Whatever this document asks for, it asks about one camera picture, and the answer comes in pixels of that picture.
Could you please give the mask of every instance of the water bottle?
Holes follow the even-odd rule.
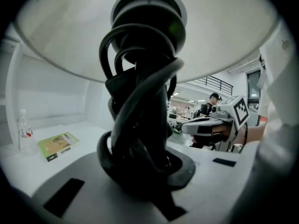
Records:
[[[33,140],[33,132],[30,120],[26,117],[26,110],[20,110],[19,119],[19,145],[23,155],[33,156],[37,152],[37,144]]]

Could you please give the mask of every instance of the book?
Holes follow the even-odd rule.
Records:
[[[76,139],[69,132],[62,133],[45,140],[38,142],[38,146],[41,148],[42,154],[48,162],[58,158],[71,148],[74,148],[75,144],[78,144],[79,140]]]

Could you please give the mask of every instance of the black railing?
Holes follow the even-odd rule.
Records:
[[[229,95],[233,95],[233,86],[229,83],[224,82],[223,80],[216,78],[216,77],[209,76],[206,78],[194,80],[194,82],[197,82],[199,84],[204,84],[206,86],[213,87],[217,90],[225,92]]]

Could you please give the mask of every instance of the lamp shade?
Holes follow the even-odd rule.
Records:
[[[105,82],[99,46],[111,30],[117,0],[28,0],[14,26],[22,40],[48,63],[71,74]],[[258,49],[276,26],[268,0],[177,0],[186,41],[177,54],[185,65],[178,82],[214,74]],[[116,53],[109,48],[114,70]],[[128,62],[124,68],[132,67]]]

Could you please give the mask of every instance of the hand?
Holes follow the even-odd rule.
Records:
[[[225,136],[229,136],[230,132],[231,132],[232,127],[231,126],[227,126],[227,125],[219,125],[219,126],[214,126],[212,128],[212,132],[213,133],[221,133]],[[193,135],[191,135],[191,137],[193,137],[192,142],[196,143],[196,140],[194,138]]]

